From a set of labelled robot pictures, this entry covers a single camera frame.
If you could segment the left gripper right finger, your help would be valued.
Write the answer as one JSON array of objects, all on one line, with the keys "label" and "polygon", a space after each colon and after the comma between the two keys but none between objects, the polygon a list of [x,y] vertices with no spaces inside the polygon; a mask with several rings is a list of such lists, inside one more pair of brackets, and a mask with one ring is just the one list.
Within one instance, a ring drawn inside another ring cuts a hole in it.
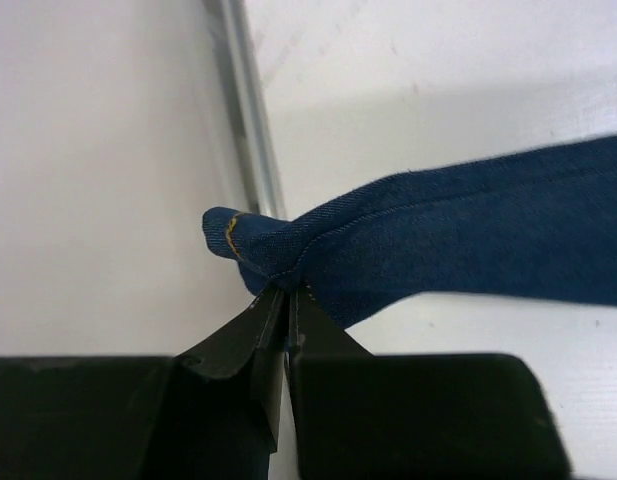
[{"label": "left gripper right finger", "polygon": [[568,479],[542,388],[500,353],[374,355],[307,289],[289,305],[304,479]]}]

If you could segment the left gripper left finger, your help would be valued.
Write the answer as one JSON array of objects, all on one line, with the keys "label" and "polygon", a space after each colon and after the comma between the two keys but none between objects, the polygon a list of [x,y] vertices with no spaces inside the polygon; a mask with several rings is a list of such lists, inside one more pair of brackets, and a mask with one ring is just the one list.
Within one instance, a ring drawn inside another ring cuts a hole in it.
[{"label": "left gripper left finger", "polygon": [[0,358],[0,479],[264,479],[287,300],[261,292],[177,356]]}]

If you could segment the dark blue denim trousers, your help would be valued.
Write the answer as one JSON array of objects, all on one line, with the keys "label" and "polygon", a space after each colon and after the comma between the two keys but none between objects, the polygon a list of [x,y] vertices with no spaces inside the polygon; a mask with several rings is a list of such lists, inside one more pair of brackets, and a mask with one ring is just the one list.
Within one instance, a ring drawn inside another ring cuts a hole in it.
[{"label": "dark blue denim trousers", "polygon": [[617,306],[617,136],[371,182],[292,220],[214,207],[247,289],[307,286],[350,327],[424,292]]}]

